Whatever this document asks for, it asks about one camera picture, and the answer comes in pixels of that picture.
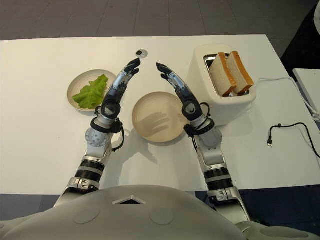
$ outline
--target black cable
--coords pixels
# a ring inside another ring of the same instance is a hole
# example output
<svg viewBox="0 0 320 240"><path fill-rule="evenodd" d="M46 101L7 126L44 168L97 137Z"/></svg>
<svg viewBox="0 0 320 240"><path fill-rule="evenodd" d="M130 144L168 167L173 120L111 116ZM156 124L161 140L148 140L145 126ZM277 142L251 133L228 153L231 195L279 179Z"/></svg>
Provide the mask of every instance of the black cable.
<svg viewBox="0 0 320 240"><path fill-rule="evenodd" d="M281 125L281 123L279 123L278 125L270 127L269 138L268 138L268 141L267 141L268 146L272 145L272 129L273 128L291 128L291 127L294 127L294 126L299 125L299 124L301 124L301 125L303 125L305 127L305 130L306 130L306 133L308 134L312 149L313 149L315 155L317 155L317 157L320 158L320 155L317 153L316 148L314 146L314 143L313 143L313 141L311 139L309 129L308 129L307 125L305 125L303 122L297 122L297 123L292 124L292 125Z"/></svg>
<svg viewBox="0 0 320 240"><path fill-rule="evenodd" d="M124 145L125 143L125 130L124 130L124 127L121 127L121 134L122 134L122 142L119 146L115 147L115 148L112 148L112 151L115 152L117 151L118 149L122 148L122 146Z"/></svg>
<svg viewBox="0 0 320 240"><path fill-rule="evenodd" d="M202 102L202 103L200 103L200 106L201 105L205 105L208 108L208 112L206 113L205 121L203 121L203 123L201 123L195 130L198 130L199 128L201 128L205 124L205 122L208 120L208 118L211 116L210 115L210 106L209 106L209 104L206 103L206 102ZM191 139L192 139L192 144L193 144L194 150L197 152L198 151L198 146L197 146L197 142L196 142L195 136L192 136Z"/></svg>
<svg viewBox="0 0 320 240"><path fill-rule="evenodd" d="M198 146L197 146L197 143L196 143L196 140L195 140L195 136L192 136L191 139L192 139L192 144L193 144L194 150L196 152L198 152Z"/></svg>
<svg viewBox="0 0 320 240"><path fill-rule="evenodd" d="M200 103L200 106L201 105L205 105L208 108L208 112L206 113L205 121L203 121L203 123L201 123L199 126L197 126L195 130L198 130L199 128L201 128L205 124L205 122L208 120L208 118L211 116L210 115L210 106L209 106L209 104L206 103L206 102L202 102L202 103Z"/></svg>
<svg viewBox="0 0 320 240"><path fill-rule="evenodd" d="M94 109L94 114L99 117L99 109L101 109L101 106L97 106L95 109Z"/></svg>

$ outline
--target power cord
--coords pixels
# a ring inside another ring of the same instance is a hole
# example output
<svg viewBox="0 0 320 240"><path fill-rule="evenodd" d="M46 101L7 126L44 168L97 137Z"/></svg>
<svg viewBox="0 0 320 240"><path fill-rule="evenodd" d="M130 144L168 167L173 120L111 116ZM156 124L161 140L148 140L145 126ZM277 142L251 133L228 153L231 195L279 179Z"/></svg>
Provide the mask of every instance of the power cord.
<svg viewBox="0 0 320 240"><path fill-rule="evenodd" d="M101 113L101 106L97 106L96 108L95 108L95 110L94 110L94 114L97 116L97 117L99 117L99 114ZM124 143L125 143L125 130L124 130L124 127L123 126L121 126L121 135L122 135L122 142L121 142L121 144L119 145L119 146L117 146L117 147L114 147L114 148L112 148L111 149L111 151L112 152L115 152L115 151L117 151L118 149L120 149L120 148L122 148L122 146L124 145Z"/></svg>
<svg viewBox="0 0 320 240"><path fill-rule="evenodd" d="M280 129L280 128L291 128L291 127L294 127L294 126L299 125L299 124L300 124L300 125L303 125L303 126L305 127L305 130L306 130L306 133L308 134L308 137L309 137L309 140L310 140L312 149L313 149L315 155L316 155L318 158L320 158L320 155L319 155L319 153L317 153L316 148L315 148L315 146L314 146L314 143L313 143L313 141L312 141L312 139L311 139L311 136L310 136L310 133L309 133L309 129L308 129L307 125L305 125L303 122L297 122L297 123L292 124L292 125L281 125L281 123L279 123L278 125L274 125L274 126L270 127L270 130L269 130L269 138L268 138L268 140L267 140L268 146L270 147L270 146L272 145L272 129L273 129L273 128L279 128L279 129Z"/></svg>
<svg viewBox="0 0 320 240"><path fill-rule="evenodd" d="M299 87L298 87L297 83L295 82L295 80L294 80L292 77L290 77L290 76L285 76L285 77L280 77L280 78L275 78L275 79L260 77L255 84L258 85L258 82L259 82L260 80L265 80L265 81L277 81L277 80L283 80L283 79L289 79L289 80L291 80L291 82L293 83L293 85L294 85L294 87L296 88L297 92L299 93L300 97L301 97L302 100L304 101L304 104L309 108L313 120L316 121L316 122L320 122L320 114L319 114L319 112L317 112L316 110L314 110L314 109L312 108L312 106L305 100L305 98L302 96L302 94L301 94L301 92L300 92L300 90L299 90Z"/></svg>
<svg viewBox="0 0 320 240"><path fill-rule="evenodd" d="M125 143L125 130L124 130L124 127L122 126L121 127L121 135L122 135L122 142L119 146L115 147L115 148L112 148L112 152L115 152L117 151L118 149L122 148L122 146L124 145Z"/></svg>
<svg viewBox="0 0 320 240"><path fill-rule="evenodd" d="M205 124L205 122L208 120L208 118L211 116L209 104L206 102L202 102L202 103L200 103L200 106L201 105L205 105L208 108L208 112L206 113L205 120L203 121L203 123L201 123L199 126L197 126L195 130L198 130L199 128L201 128ZM197 152L198 146L197 146L195 136L192 136L191 139L192 139L192 144L193 144L194 150Z"/></svg>

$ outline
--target white table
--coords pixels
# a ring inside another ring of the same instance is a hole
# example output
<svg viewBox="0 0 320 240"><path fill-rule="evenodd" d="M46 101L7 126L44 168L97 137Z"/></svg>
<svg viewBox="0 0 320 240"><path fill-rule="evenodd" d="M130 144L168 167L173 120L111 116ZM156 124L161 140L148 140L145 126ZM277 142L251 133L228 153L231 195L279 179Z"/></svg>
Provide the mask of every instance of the white table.
<svg viewBox="0 0 320 240"><path fill-rule="evenodd" d="M81 162L87 146L85 131L92 119L68 103L70 82L92 69L118 74L138 49L146 49L148 57L129 83L119 115L129 136L124 147L111 155L101 187L147 184L206 190L191 140L184 135L173 145L151 144L137 135L131 121L135 103L145 94L174 93L160 78L156 62L185 79L195 47L204 44L226 44L237 50L255 81L287 76L265 35L0 42L0 192L46 195L63 191ZM319 148L320 134L306 106L289 80L279 80L260 82L252 109L220 128L222 150L239 189L320 184L319 163L303 130L275 129L273 145L267 146L271 125L295 122L308 125Z"/></svg>
<svg viewBox="0 0 320 240"><path fill-rule="evenodd" d="M294 68L293 73L311 107L320 111L320 69Z"/></svg>

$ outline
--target white cord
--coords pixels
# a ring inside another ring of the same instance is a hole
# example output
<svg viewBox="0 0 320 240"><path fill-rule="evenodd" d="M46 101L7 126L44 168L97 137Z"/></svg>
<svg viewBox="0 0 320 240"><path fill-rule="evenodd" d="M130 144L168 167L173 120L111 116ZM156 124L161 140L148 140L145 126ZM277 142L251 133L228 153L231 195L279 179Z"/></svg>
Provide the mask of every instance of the white cord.
<svg viewBox="0 0 320 240"><path fill-rule="evenodd" d="M313 120L316 121L316 122L320 122L320 114L319 114L316 110L314 110L314 109L312 108L312 106L310 106L310 104L305 100L305 98L302 96L302 94L301 94L301 92L300 92L300 90L299 90L299 87L298 87L297 83L295 82L295 80L294 80L292 77L290 77L290 76L285 76L285 77L274 78L274 79L272 79L272 78L260 77L260 78L256 81L255 84L258 85L258 82L259 82L260 80L265 80L265 81L277 81L277 80L283 80L283 79L289 79L289 80L291 80L291 82L292 82L293 85L295 86L296 90L298 91L300 97L301 97L302 100L304 101L305 105L309 108Z"/></svg>

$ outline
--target beige plate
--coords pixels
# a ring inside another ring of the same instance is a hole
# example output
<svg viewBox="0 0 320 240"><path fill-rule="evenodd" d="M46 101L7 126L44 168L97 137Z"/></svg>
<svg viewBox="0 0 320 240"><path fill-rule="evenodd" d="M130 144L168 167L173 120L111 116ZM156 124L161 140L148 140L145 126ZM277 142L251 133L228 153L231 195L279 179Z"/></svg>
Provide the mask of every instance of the beige plate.
<svg viewBox="0 0 320 240"><path fill-rule="evenodd" d="M177 138L187 124L182 115L182 103L167 92L152 92L143 96L134 106L132 123L140 136L165 143Z"/></svg>
<svg viewBox="0 0 320 240"><path fill-rule="evenodd" d="M80 90L86 86L89 85L89 81L95 81L97 78L101 75L105 75L108 78L108 82L106 83L106 88L104 91L104 95L107 94L108 89L116 79L116 76L107 70L90 70L82 73L81 75L77 76L69 85L68 91L66 93L69 103L75 108L80 111L84 112L94 112L94 109L88 109L88 108L81 108L79 107L79 104L72 99L72 96L80 93Z"/></svg>

